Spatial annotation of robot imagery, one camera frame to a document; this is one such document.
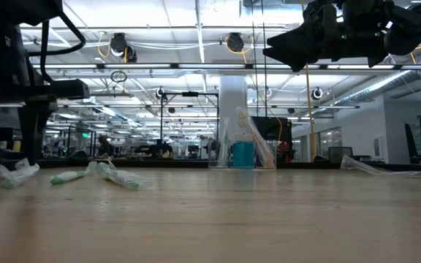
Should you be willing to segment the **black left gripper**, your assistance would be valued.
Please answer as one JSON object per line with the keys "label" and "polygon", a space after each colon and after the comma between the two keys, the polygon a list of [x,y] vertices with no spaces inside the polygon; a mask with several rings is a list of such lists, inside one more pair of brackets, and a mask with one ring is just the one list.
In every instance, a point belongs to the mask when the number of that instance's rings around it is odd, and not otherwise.
{"label": "black left gripper", "polygon": [[35,165],[42,154],[43,132],[50,115],[58,109],[57,99],[88,99],[90,91],[81,80],[58,80],[50,85],[15,86],[6,88],[0,104],[26,103],[18,109],[22,133],[21,150],[30,165]]}

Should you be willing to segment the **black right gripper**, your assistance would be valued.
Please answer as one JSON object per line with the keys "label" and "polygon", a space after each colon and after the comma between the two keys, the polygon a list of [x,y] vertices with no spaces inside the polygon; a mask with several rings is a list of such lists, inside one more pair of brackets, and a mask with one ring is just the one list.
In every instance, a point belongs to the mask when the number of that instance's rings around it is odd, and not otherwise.
{"label": "black right gripper", "polygon": [[263,54],[294,71],[319,59],[332,62],[364,57],[369,67],[387,56],[384,0],[313,0],[303,10],[303,23],[268,38]]}

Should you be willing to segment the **clear acrylic organizer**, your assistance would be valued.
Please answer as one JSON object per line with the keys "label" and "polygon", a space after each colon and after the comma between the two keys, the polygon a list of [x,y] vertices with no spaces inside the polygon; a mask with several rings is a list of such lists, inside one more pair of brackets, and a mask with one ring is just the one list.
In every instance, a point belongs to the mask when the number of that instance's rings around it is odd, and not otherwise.
{"label": "clear acrylic organizer", "polygon": [[[273,155],[275,157],[275,164],[277,167],[276,161],[276,148],[277,143],[273,140],[266,140],[266,143],[273,151]],[[220,142],[217,140],[209,140],[208,146],[210,147],[209,155],[208,155],[208,167],[209,168],[216,168],[216,169],[248,169],[244,167],[244,153],[243,153],[243,165],[240,168],[233,168],[232,167],[232,144],[233,141],[229,141],[228,145],[228,167],[221,168],[218,167],[218,158],[219,158],[219,144]],[[261,163],[259,162],[259,158],[257,156],[256,144],[254,142],[254,167],[252,169],[271,169],[271,168],[264,168]]]}

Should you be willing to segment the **black wall screen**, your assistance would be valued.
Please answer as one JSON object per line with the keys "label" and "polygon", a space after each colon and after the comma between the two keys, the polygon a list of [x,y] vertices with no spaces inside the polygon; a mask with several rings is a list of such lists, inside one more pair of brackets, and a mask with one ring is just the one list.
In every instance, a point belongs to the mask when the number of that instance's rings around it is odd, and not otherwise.
{"label": "black wall screen", "polygon": [[265,140],[292,141],[292,122],[286,118],[252,116],[251,119]]}

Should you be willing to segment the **black gantry frame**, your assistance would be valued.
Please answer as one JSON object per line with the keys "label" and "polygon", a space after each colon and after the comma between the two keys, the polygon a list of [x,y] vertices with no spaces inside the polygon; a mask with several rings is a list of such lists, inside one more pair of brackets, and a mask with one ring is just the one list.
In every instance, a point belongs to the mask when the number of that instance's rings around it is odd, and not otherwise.
{"label": "black gantry frame", "polygon": [[[220,106],[219,106],[219,95],[218,94],[212,94],[212,93],[199,93],[196,91],[184,91],[184,92],[172,92],[172,93],[166,93],[162,88],[159,89],[161,91],[160,94],[160,139],[163,139],[163,118],[164,118],[164,107],[171,102],[176,96],[182,96],[182,97],[199,97],[204,96],[206,99],[208,99],[211,104],[216,108],[216,133],[214,134],[214,137],[216,140],[219,139],[219,118],[220,118]],[[214,103],[209,96],[214,95],[216,97],[216,103]]]}

